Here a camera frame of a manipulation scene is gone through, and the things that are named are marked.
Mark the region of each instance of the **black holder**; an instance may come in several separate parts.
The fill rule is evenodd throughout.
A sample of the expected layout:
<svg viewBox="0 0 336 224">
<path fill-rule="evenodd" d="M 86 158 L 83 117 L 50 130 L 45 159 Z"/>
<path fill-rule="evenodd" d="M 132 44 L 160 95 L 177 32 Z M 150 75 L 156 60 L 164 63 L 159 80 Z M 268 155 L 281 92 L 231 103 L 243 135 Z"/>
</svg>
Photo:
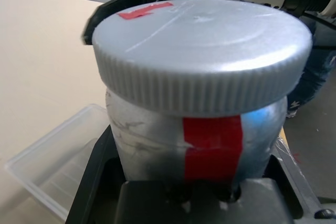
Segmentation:
<svg viewBox="0 0 336 224">
<path fill-rule="evenodd" d="M 109 126 L 92 151 L 66 224 L 336 223 L 280 140 L 264 178 L 242 182 L 236 200 L 220 201 L 213 189 L 204 182 L 176 191 L 162 182 L 126 182 Z"/>
</svg>

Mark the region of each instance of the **scratch mark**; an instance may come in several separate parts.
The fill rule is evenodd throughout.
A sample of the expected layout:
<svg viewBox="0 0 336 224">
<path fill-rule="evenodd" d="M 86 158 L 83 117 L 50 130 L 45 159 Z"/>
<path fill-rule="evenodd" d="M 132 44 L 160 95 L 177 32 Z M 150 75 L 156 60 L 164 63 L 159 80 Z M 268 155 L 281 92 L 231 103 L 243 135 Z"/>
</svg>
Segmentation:
<svg viewBox="0 0 336 224">
<path fill-rule="evenodd" d="M 304 174 L 302 173 L 302 171 L 300 170 L 300 175 L 305 179 L 306 177 L 304 176 Z"/>
<path fill-rule="evenodd" d="M 188 6 L 181 13 L 179 13 L 178 15 L 176 15 L 175 17 L 173 17 L 171 20 L 169 20 L 167 23 L 165 23 L 163 26 L 161 26 L 158 30 L 156 30 L 155 32 L 153 32 L 146 39 L 142 40 L 141 42 L 139 42 L 139 43 L 135 44 L 134 46 L 130 47 L 129 49 L 127 49 L 126 52 L 130 52 L 130 51 L 134 50 L 135 48 L 141 46 L 142 44 L 146 43 L 147 41 L 149 41 L 151 38 L 153 38 L 159 32 L 163 31 L 167 26 L 169 26 L 170 24 L 174 23 L 178 18 L 180 18 L 183 14 L 185 14 L 185 12 L 187 10 L 191 9 L 192 7 L 194 7 L 194 5 Z"/>
<path fill-rule="evenodd" d="M 273 13 L 269 13 L 269 14 L 260 14 L 260 15 L 256 15 L 254 16 L 255 18 L 256 17 L 268 17 L 268 16 L 273 16 L 274 14 Z"/>
<path fill-rule="evenodd" d="M 125 123 L 126 129 L 130 129 L 130 127 L 137 127 L 139 125 L 145 124 L 144 122 L 131 122 L 131 123 Z"/>
<path fill-rule="evenodd" d="M 280 150 L 283 153 L 285 153 L 286 155 L 290 156 L 287 152 L 285 152 L 283 149 L 281 149 L 281 146 L 279 145 L 279 143 L 277 143 L 277 147 L 278 147 L 278 150 Z"/>
</svg>

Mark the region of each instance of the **transparent container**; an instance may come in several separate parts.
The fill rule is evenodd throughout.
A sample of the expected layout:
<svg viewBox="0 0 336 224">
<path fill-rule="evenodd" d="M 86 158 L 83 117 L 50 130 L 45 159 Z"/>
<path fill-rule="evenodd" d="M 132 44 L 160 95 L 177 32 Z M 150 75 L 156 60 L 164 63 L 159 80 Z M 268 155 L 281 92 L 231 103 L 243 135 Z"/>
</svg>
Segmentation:
<svg viewBox="0 0 336 224">
<path fill-rule="evenodd" d="M 89 105 L 10 159 L 5 168 L 65 221 L 92 149 L 108 125 L 106 109 Z"/>
</svg>

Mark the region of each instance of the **jar lid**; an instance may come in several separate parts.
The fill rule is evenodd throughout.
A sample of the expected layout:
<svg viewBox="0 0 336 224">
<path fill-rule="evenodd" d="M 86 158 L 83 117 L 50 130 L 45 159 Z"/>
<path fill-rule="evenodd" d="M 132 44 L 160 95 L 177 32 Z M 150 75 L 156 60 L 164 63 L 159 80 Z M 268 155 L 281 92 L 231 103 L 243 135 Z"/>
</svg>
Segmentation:
<svg viewBox="0 0 336 224">
<path fill-rule="evenodd" d="M 191 117 L 241 114 L 283 98 L 312 46 L 295 17 L 229 0 L 129 8 L 102 21 L 92 42 L 111 91 L 150 110 Z"/>
</svg>

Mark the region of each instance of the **plastic jar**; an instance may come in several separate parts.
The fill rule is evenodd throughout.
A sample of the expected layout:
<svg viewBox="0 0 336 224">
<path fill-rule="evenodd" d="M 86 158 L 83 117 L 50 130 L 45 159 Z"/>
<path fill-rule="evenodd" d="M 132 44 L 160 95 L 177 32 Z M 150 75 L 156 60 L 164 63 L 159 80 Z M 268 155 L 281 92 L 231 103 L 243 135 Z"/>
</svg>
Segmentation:
<svg viewBox="0 0 336 224">
<path fill-rule="evenodd" d="M 223 0 L 114 14 L 93 46 L 128 180 L 237 185 L 261 177 L 311 50 L 298 19 Z"/>
</svg>

